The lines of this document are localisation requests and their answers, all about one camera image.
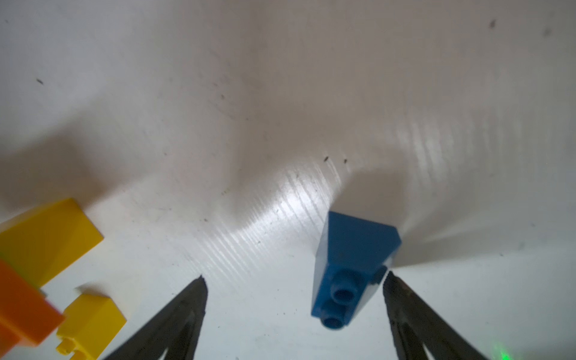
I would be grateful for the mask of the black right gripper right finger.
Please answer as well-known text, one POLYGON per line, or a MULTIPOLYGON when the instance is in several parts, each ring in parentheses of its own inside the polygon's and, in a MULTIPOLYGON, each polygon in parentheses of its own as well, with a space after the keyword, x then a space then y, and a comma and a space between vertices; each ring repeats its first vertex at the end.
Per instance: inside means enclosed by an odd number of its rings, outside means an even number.
POLYGON ((382 293, 399 359, 485 358, 392 271, 382 293))

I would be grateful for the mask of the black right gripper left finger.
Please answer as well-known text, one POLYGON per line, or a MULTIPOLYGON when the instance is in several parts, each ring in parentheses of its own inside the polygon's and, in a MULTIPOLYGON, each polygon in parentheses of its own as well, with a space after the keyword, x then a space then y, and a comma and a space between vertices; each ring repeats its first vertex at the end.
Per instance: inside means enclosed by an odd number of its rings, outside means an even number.
POLYGON ((106 358, 192 359, 206 314, 207 299, 208 287, 200 276, 106 358))

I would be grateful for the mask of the yellow lego brick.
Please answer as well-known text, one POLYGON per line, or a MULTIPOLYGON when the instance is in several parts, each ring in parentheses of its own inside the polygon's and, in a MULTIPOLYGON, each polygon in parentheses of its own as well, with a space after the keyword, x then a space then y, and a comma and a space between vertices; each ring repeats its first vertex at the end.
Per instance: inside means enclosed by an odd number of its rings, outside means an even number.
POLYGON ((1 224, 1 260, 41 288, 104 240, 75 199, 32 208, 1 224))
POLYGON ((56 351, 72 359, 98 359, 125 324, 111 298, 84 293, 64 309, 56 351))

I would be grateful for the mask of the small blue lego brick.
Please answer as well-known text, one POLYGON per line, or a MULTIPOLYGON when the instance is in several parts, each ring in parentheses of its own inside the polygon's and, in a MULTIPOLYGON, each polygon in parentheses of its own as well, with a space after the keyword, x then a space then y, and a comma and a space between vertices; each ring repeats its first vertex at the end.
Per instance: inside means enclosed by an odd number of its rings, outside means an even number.
POLYGON ((395 226, 329 211, 316 252, 311 316, 330 330, 348 326, 377 291, 400 246, 395 226))

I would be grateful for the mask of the orange lego brick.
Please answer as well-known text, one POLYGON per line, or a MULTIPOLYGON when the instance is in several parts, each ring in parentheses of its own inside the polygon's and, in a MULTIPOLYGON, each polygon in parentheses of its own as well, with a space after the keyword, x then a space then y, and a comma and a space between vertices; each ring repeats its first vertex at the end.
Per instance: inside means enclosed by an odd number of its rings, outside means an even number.
POLYGON ((1 356, 15 347, 36 347, 65 317, 6 262, 1 262, 1 356))

